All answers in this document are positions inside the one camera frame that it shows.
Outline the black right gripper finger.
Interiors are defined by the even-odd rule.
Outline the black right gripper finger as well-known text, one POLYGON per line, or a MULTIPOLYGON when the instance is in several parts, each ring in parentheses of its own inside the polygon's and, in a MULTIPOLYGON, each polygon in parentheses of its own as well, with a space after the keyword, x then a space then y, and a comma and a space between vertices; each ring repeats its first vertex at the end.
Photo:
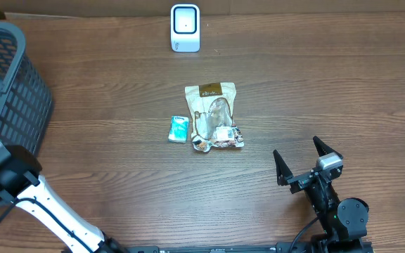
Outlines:
POLYGON ((313 137, 313 142, 316 147, 317 153, 319 154, 319 157, 328 155, 330 153, 335 153, 340 159, 343 158, 343 156, 339 152, 326 145, 318 136, 313 137))
POLYGON ((273 151, 273 155, 276 164, 277 184, 280 186, 286 186, 293 178, 293 173, 277 150, 273 151))

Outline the beige dried food pouch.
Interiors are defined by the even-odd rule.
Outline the beige dried food pouch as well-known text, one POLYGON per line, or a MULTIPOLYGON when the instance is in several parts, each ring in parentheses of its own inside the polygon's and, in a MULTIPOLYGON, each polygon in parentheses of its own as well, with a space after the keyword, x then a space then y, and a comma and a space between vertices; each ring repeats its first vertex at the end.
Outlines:
POLYGON ((187 86, 185 97, 192 118, 191 143, 207 153, 211 148, 242 148, 244 138, 233 119, 236 86, 217 82, 187 86))

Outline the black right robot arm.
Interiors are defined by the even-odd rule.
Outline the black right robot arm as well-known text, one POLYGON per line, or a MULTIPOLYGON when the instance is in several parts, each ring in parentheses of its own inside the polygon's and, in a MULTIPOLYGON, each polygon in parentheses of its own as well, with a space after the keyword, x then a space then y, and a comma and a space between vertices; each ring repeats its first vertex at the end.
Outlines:
POLYGON ((281 154, 273 151, 277 184, 289 186, 292 194, 305 192, 316 214, 293 239, 278 242, 277 252, 374 253, 367 235, 369 206, 356 197, 340 200, 332 181, 342 174, 343 156, 313 137, 319 157, 316 166, 299 176, 293 175, 281 154))

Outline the teal tissue pack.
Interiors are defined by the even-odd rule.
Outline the teal tissue pack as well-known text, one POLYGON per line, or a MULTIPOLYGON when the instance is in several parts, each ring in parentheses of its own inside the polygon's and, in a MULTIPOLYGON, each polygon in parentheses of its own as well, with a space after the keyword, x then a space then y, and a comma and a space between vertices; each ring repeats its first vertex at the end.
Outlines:
POLYGON ((185 143, 188 135, 189 118, 172 116, 168 141, 172 143, 185 143))

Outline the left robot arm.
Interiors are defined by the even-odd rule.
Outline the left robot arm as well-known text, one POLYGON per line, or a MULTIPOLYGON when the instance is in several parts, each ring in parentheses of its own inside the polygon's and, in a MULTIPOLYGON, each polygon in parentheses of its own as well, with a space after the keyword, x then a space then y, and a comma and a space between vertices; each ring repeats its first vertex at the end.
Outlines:
POLYGON ((126 252, 116 240, 91 225, 63 201, 44 176, 37 158, 21 145, 0 142, 0 201, 25 210, 60 238, 69 252, 126 252))

